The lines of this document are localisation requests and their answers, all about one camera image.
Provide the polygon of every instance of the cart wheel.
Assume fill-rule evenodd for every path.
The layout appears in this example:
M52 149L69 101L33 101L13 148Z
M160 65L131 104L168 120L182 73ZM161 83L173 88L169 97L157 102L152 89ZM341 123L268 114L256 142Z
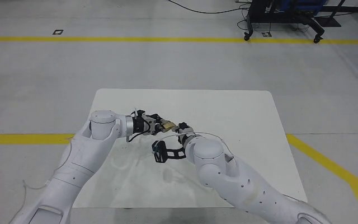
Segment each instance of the cart wheel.
M314 38L314 39L313 39L313 43L316 44L316 43L318 43L320 40L321 40L320 38Z

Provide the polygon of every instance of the black cable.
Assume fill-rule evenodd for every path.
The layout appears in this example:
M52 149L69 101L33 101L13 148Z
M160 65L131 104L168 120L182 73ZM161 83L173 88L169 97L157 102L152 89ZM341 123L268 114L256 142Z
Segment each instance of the black cable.
M246 20L243 19L243 20L241 20L240 22L238 22L238 23L237 23L237 27L238 27L240 30L248 30L248 29L241 28L241 27L239 26L239 23L241 23L241 22L243 22L243 21L246 21Z
M176 2L173 2L172 0L169 0L171 3L174 3L182 8L185 8L186 10L189 10L189 11L192 11L192 12L197 12L197 13L202 13L202 14L221 14L221 13L226 13L226 12L232 12L232 11L236 11L236 10L242 10L241 6L242 5L245 5L245 4L251 4L251 3L245 3L245 4L242 4L240 7L238 8L235 8L233 10L226 10L226 11L222 11L222 12L201 12L201 11L197 11L197 10L192 10L190 8L187 8L185 6L182 6L181 4L179 3L176 3Z
M140 136L140 135L142 135L142 134L144 134L144 133L146 133L146 132L148 132L148 131L150 130L150 124L149 124L145 119L143 119L143 120L144 120L144 122L147 124L148 129L147 129L146 131L143 131L143 132L140 132L140 133L136 134L135 136L133 136L133 138L131 138L130 140L128 140L128 142L133 141L134 138L136 138L136 137L138 137L138 136Z
M344 13L344 14L338 14L338 15L334 15L334 16L345 16L345 15L350 15L350 14L353 14L354 12L349 12L349 13ZM324 17L330 17L331 15L329 16L316 16L315 18L324 18Z
M297 28L291 28L291 30L300 31L300 32L307 32L309 28L310 28L310 26L306 26L305 28L299 28L299 26L297 24Z

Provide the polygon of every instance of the white cable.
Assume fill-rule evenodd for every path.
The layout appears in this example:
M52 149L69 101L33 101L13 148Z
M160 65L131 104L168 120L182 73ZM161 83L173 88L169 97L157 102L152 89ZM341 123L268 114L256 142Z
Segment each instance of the white cable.
M171 134L171 135L169 135L169 136L165 136L165 137L161 138L160 140L158 140L158 141L156 142L156 144L154 145L154 148L155 148L155 147L157 146L157 144L158 144L160 141L162 141L163 139L166 139L166 138L169 138L169 137L173 137L173 136L184 136L184 135L186 135L186 134L196 134L196 133L198 133L198 134L208 134L208 135L210 135L210 136L215 136L215 137L219 138L220 141L222 142L222 144L224 144L224 145L226 146L226 148L227 148L228 151L230 152L231 156L233 156L233 160L235 161L235 164L236 164L236 167L237 167L237 161L236 161L236 159L235 159L235 155L231 152L229 146L225 143L224 139L220 138L220 137L217 136L217 135L208 133L208 132L187 132L187 133L182 133L182 134Z
M25 188L25 194L23 196L23 202L22 202L22 205L21 205L21 208L15 213L15 215L11 218L11 220L9 221L9 224L14 220L14 218L17 216L17 214L23 209L23 207L25 206L25 201L26 201L26 194L27 194L27 188L29 189L32 189L32 190L40 190L44 187L46 187L47 185L49 185L49 183L51 182L51 179L52 177L54 176L56 170L59 170L61 167L63 167L65 165L65 163L67 162L67 160L69 159L69 156L71 155L71 152L72 152L72 137L71 138L67 138L69 140L69 144L70 144L70 148L69 148L69 153L68 153L68 156L67 158L65 159L65 161L57 168L54 170L54 172L52 173L51 177L49 180L46 181L45 185L44 186L41 186L39 188L33 188L31 186L28 186L28 184L25 182L25 180L22 180L22 184L23 184L23 187Z

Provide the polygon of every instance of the black stand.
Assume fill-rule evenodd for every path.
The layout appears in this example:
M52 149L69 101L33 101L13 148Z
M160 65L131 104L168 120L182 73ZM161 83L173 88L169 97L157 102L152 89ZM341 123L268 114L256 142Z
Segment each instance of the black stand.
M271 10L266 12L267 5L272 0L252 0L250 9L247 13L247 29L248 33L245 32L244 39L247 41L253 34L252 24L263 23L263 24L303 24L309 25L316 33L313 42L318 43L322 38L324 29L316 23L311 16L306 13L295 10L297 0L293 1L290 9L287 12L275 13L275 7L277 0L274 0L271 6Z
M333 18L346 0L341 0L330 17L317 17L315 20L323 27L341 27L341 24Z

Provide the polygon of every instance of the cable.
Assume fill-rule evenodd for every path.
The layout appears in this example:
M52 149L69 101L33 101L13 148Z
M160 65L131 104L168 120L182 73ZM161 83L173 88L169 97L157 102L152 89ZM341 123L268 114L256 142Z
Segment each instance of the cable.
M144 120L144 122L147 124L148 129L145 130L145 131L142 131L142 132L140 132L140 133L138 133L138 134L136 134L136 135L133 136L130 140L128 140L128 142L133 141L134 138L136 138L136 137L138 137L138 136L140 136L140 135L142 135L142 134L144 134L144 133L146 133L146 132L148 132L148 131L150 130L150 124L149 124L145 119L143 119L143 120Z
M33 188L33 187L31 187L31 186L28 186L28 184L25 182L25 180L22 180L22 185L23 185L23 187L25 188L25 193L24 193L24 196L23 196L23 202L22 202L22 205L21 205L20 209L15 213L15 215L14 215L14 216L11 218L11 220L9 221L9 224L15 219L15 217L18 215L18 213L19 213L19 212L23 209L23 207L25 206L27 188L32 189L32 190L40 190L40 189L46 187L47 185L49 185L49 183L50 183L52 177L54 176L54 174L55 174L55 172L56 172L56 170L59 170L61 167L63 167L63 166L65 165L65 163L66 163L67 160L69 159L69 156L70 156L71 153L72 153L72 140L69 141L69 144L70 144L70 148L69 148L69 153L68 153L67 158L65 159L65 161L64 161L57 169L54 170L54 172L52 173L50 179L46 181L46 183L45 183L44 186L41 186L41 187L39 187L39 188Z
M245 29L245 28L241 28L240 26L239 26L239 24L241 23L241 22L243 22L243 21L246 21L245 19L244 20L241 20L240 22L238 22L236 25L237 25L237 27L240 29L240 30L248 30L248 29Z
M165 136L165 137L161 138L160 140L158 140L158 141L156 142L156 144L154 145L153 148L155 148L160 141L162 141L162 140L164 140L164 139L166 139L166 138L173 137L173 136L184 136L184 135L186 135L186 134L196 134L196 133L198 133L198 134L208 134L208 135L210 135L210 136L215 136L215 137L219 138L220 141L222 142L222 144L224 144L224 145L226 146L226 148L227 148L228 151L230 152L231 156L233 156L233 160L235 161L235 164L236 164L236 166L237 166L237 161L236 161L236 159L235 159L235 155L231 152L229 146L225 143L224 139L220 138L220 137L217 136L217 135L208 133L208 132L187 132L187 133L182 133L182 134L171 134L171 135L169 135L169 136Z
M307 32L308 29L310 28L310 26L306 26L305 28L299 28L298 24L297 24L297 28L291 28L291 30L293 31L300 31L300 32Z
M345 15L350 15L350 14L353 14L355 12L349 12L349 13L344 13L344 14L338 14L338 15L334 15L335 16L345 16ZM329 16L315 16L314 18L324 18L324 17L330 17L331 15Z
M232 11L236 11L236 10L241 10L241 8L239 7L239 8L235 8L235 9L233 9L233 10L226 10L226 11L221 11L221 12L201 12L201 11L192 10L192 9L190 9L190 8L187 8L187 7L185 7L185 6L182 6L181 4L176 3L176 2L174 2L174 1L172 1L172 0L169 0L169 1L170 1L171 3L174 3L174 4L176 4L176 5L180 6L180 7L182 7L182 8L185 8L186 10L189 10L189 11L192 11L192 12L197 12L197 13L202 13L202 14L221 14L221 13L226 13L226 12L232 12Z

